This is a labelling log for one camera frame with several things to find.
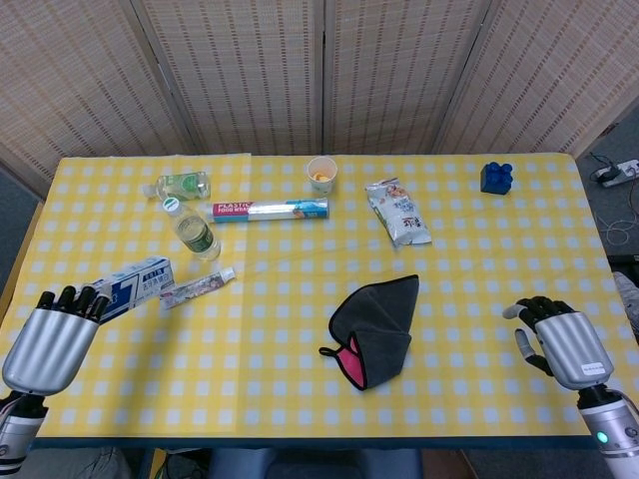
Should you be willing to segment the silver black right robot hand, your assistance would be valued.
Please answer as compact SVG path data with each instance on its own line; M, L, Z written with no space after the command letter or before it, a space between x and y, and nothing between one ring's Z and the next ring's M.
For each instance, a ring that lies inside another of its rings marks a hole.
M534 333L541 353L534 350L524 329L514 331L520 354L564 388L579 391L595 387L614 372L589 318L566 302L546 296L522 298L507 306L502 316L521 320Z

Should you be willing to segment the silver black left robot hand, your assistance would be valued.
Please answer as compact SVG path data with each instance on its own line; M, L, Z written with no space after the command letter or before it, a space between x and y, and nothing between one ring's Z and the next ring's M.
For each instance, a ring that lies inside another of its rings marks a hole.
M110 297L91 285L60 294L44 291L2 366L13 391L51 396L76 377L94 340Z

